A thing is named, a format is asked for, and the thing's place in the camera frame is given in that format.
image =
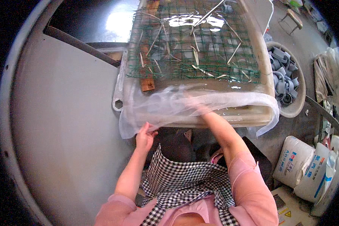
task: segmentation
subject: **woman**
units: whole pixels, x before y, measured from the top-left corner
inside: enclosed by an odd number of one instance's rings
[[[210,162],[176,162],[155,152],[143,189],[142,208],[134,200],[142,170],[157,131],[148,122],[136,137],[137,147],[118,179],[115,192],[103,204],[95,226],[104,225],[278,225],[276,204],[242,138],[214,112],[203,120],[221,145],[228,170]],[[172,140],[175,149],[179,142]]]

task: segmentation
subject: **plastic scrap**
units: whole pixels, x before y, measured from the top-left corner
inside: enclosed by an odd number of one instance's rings
[[[272,47],[268,54],[273,69],[275,98],[281,104],[289,105],[298,96],[296,92],[296,88],[299,85],[298,78],[291,79],[292,72],[298,68],[291,61],[288,52]]]

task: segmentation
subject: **pink shirt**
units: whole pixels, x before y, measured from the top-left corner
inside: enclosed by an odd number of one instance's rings
[[[236,155],[228,166],[228,174],[235,206],[230,213],[240,225],[278,225],[278,213],[274,198],[265,185],[260,169],[248,151]],[[169,209],[158,226],[172,225],[183,213],[198,213],[205,223],[222,226],[218,209],[212,195],[186,206]],[[95,226],[138,226],[153,209],[157,199],[145,207],[137,208],[135,203],[123,195],[114,194],[103,204],[97,215]]]

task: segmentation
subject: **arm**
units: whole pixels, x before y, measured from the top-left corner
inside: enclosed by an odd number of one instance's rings
[[[152,147],[153,138],[158,134],[157,131],[148,132],[149,128],[150,124],[146,122],[137,134],[137,147],[118,179],[114,194],[100,208],[95,226],[122,225],[125,218],[137,209],[134,200],[140,186],[143,166]]]
[[[213,111],[203,114],[202,118],[220,143],[228,166],[239,152],[250,152],[242,138],[224,118]]]
[[[136,149],[126,168],[120,175],[114,194],[121,194],[135,200],[146,157],[153,144],[157,131],[148,132],[150,124],[146,122],[136,136]]]
[[[240,225],[278,225],[274,198],[245,142],[216,113],[211,111],[203,114],[202,118],[223,148],[236,203],[229,209],[231,214],[239,219]]]

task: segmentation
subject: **woman's left hand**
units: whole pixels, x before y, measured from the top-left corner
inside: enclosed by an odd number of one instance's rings
[[[148,153],[153,145],[153,138],[158,134],[157,131],[148,132],[152,127],[149,122],[146,122],[136,136],[136,149]]]

